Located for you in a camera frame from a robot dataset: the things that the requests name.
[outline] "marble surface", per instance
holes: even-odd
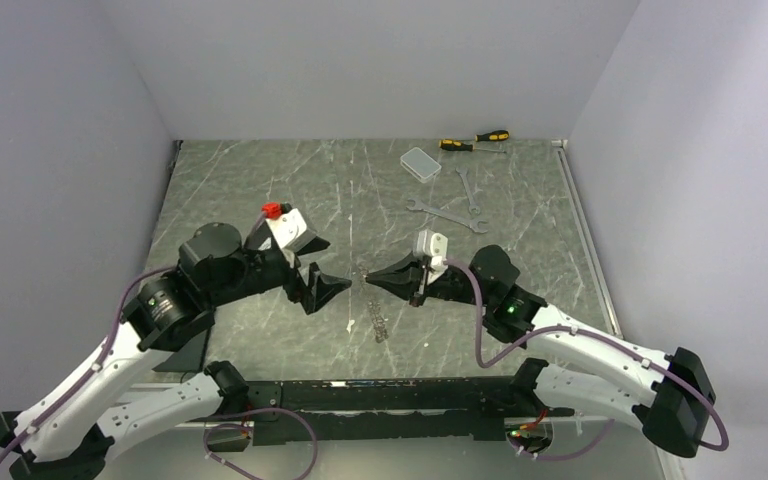
[[[352,288],[311,316],[280,289],[221,307],[208,362],[230,360],[250,380],[512,374],[525,352],[490,370],[476,365],[469,306],[431,299],[412,308],[362,280],[364,271],[404,257],[416,233],[431,228],[449,237],[450,255],[466,262],[484,245],[502,246],[522,271],[520,286],[608,331],[551,143],[499,145],[507,154],[444,152],[437,140],[185,142],[147,268],[174,263],[178,246],[205,223],[230,223],[245,234],[263,203],[290,202],[331,242],[303,262],[351,278]],[[427,184],[399,164],[417,146],[443,167]],[[405,208],[417,197],[469,216],[458,166],[469,168],[490,221],[486,234]],[[485,334],[485,358],[500,348]]]

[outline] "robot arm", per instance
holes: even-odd
[[[14,451],[21,457],[10,469],[14,479],[91,479],[105,461],[175,425],[245,410],[248,387],[228,362],[208,365],[179,388],[133,404],[114,403],[146,372],[210,328],[221,305],[283,287],[290,301],[311,314],[351,285],[322,274],[315,263],[305,283],[296,255],[329,243],[287,204],[270,204],[264,211],[264,224],[245,242],[227,224],[198,229],[179,248],[177,266],[147,282],[124,306],[112,345],[105,339],[31,408],[0,413],[0,446],[20,439]],[[67,393],[65,403],[38,420]]]
[[[429,297],[475,304],[470,278],[457,262],[446,258],[445,236],[425,230],[413,251],[383,270],[370,273],[366,282],[421,306]],[[705,404],[668,371],[695,389],[704,400],[716,400],[698,356],[679,348],[672,355],[644,348],[604,333],[572,318],[516,284],[519,270],[498,245],[476,252],[468,266],[481,293],[480,323],[476,331],[476,359],[488,368],[511,350],[526,347],[555,355],[585,368],[593,375],[550,366],[529,358],[514,377],[512,390],[523,401],[536,405],[573,407],[602,414],[640,428],[657,446],[670,453],[692,457],[702,442],[709,413]],[[484,328],[495,339],[511,343],[494,359],[481,359],[480,335]],[[535,332],[527,338],[524,336]],[[632,352],[635,358],[623,353]]]

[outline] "open-end wrench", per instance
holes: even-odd
[[[469,188],[469,180],[466,179],[466,174],[469,173],[469,169],[466,167],[458,167],[456,170],[458,175],[461,176],[461,180],[464,182],[464,190],[466,190],[466,198],[469,200],[469,213],[478,215],[481,213],[481,207],[475,203],[475,197],[472,196],[472,189]]]
[[[481,226],[482,223],[487,223],[487,220],[484,220],[483,218],[480,218],[480,217],[464,218],[464,217],[455,215],[452,212],[440,210],[439,208],[429,207],[428,205],[423,203],[421,200],[417,200],[415,198],[408,199],[408,210],[412,212],[425,212],[425,213],[430,213],[431,215],[437,215],[438,217],[445,218],[446,220],[451,220],[455,223],[460,223],[461,225],[469,228],[475,233],[487,233],[489,231],[485,227]]]

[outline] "small plastic container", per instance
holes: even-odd
[[[413,147],[402,155],[402,166],[422,183],[430,182],[440,173],[440,164],[419,147]]]

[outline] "wrench head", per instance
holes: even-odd
[[[412,211],[412,212],[418,212],[418,211],[422,210],[423,205],[424,204],[422,202],[420,202],[419,200],[417,200],[415,198],[409,198],[408,199],[407,209]]]
[[[475,233],[487,233],[490,231],[484,226],[487,223],[487,220],[484,220],[483,218],[473,218],[469,222],[469,228]]]

